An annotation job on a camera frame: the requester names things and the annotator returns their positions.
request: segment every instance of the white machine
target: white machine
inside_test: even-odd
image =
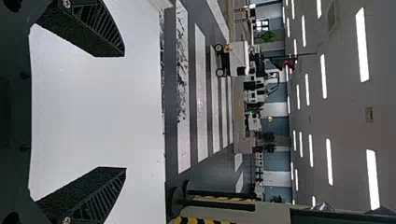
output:
[[[216,70],[218,77],[247,76],[250,69],[247,41],[233,42],[225,47],[221,44],[215,46],[215,52],[221,58],[221,67]]]

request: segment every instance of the light fixture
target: light fixture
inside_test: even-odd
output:
[[[296,91],[297,91],[297,109],[300,109],[300,85],[297,84],[296,86]]]
[[[303,133],[300,132],[300,157],[303,157]]]
[[[332,186],[332,142],[330,139],[326,139],[326,151],[327,151],[327,175],[329,184]]]
[[[306,105],[310,105],[310,97],[309,97],[309,77],[308,74],[305,74],[305,96],[306,96]]]
[[[297,151],[297,142],[296,142],[296,131],[293,131],[293,144],[294,144],[294,151]]]
[[[321,17],[321,0],[317,0],[318,19]]]
[[[320,56],[320,71],[322,79],[323,99],[327,99],[326,60],[324,54]]]
[[[314,151],[312,148],[312,134],[308,135],[308,144],[309,144],[309,163],[311,167],[314,167]]]
[[[356,29],[358,36],[359,68],[361,73],[361,82],[364,82],[370,79],[364,7],[362,7],[361,10],[359,10],[359,12],[356,14]]]
[[[367,149],[367,172],[369,176],[369,191],[371,209],[375,210],[380,206],[378,176],[376,172],[376,157],[373,150]]]
[[[306,47],[306,33],[305,33],[305,16],[301,17],[301,29],[303,33],[303,46]]]

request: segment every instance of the white panel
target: white panel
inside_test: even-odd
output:
[[[125,185],[106,223],[163,223],[159,12],[149,1],[106,6],[122,34],[125,57],[95,58],[38,25],[29,30],[30,195],[38,200],[97,166],[125,167]]]
[[[233,143],[233,92],[231,78],[227,77],[228,83],[228,125],[230,127],[229,138],[230,144]]]
[[[235,171],[237,172],[239,167],[241,167],[241,165],[242,165],[242,161],[243,161],[242,153],[236,154],[233,157],[233,161],[234,161],[234,164],[235,164]]]
[[[215,17],[215,20],[218,23],[226,42],[230,42],[230,31],[228,29],[227,22],[224,20],[224,17],[222,15],[218,0],[206,0],[206,2],[209,5],[213,16]]]
[[[228,123],[227,123],[227,94],[225,91],[226,80],[221,78],[221,115],[222,115],[222,135],[223,135],[223,147],[228,146]]]
[[[238,181],[236,182],[235,192],[236,193],[242,192],[242,188],[243,187],[244,187],[244,173],[242,172],[241,175],[238,178]]]
[[[262,106],[262,118],[272,117],[287,117],[288,116],[288,103],[271,103]]]
[[[216,76],[216,52],[210,48],[210,65],[212,73],[212,119],[213,119],[213,152],[220,151],[219,132],[219,78]]]
[[[208,156],[205,36],[195,24],[198,161]]]
[[[290,172],[264,171],[264,186],[291,188]]]
[[[188,12],[179,0],[177,7],[177,161],[178,172],[182,173],[191,167],[190,142],[190,87],[189,87],[189,21]]]

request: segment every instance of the yellow black striped barrier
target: yellow black striped barrier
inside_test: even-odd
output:
[[[200,195],[196,195],[194,197],[194,199],[208,199],[208,200],[228,201],[228,202],[236,202],[236,203],[253,203],[253,202],[256,202],[255,199],[215,197],[215,196],[200,196]]]
[[[236,224],[228,221],[215,221],[211,219],[202,219],[197,217],[177,217],[173,224]]]

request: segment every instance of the machine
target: machine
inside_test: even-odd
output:
[[[216,70],[217,77],[247,76],[250,70],[248,42],[239,41],[215,45],[215,52],[221,58],[221,66]]]
[[[49,201],[34,202],[30,196],[33,75],[28,35],[37,23],[93,57],[123,57],[119,29],[102,0],[1,0],[0,15],[0,222],[104,223],[123,186],[125,169],[93,171],[89,181],[76,180],[78,185],[61,188]],[[91,218],[88,211],[100,209],[102,199],[106,210]],[[84,204],[88,207],[78,208]],[[81,217],[71,214],[77,210]]]

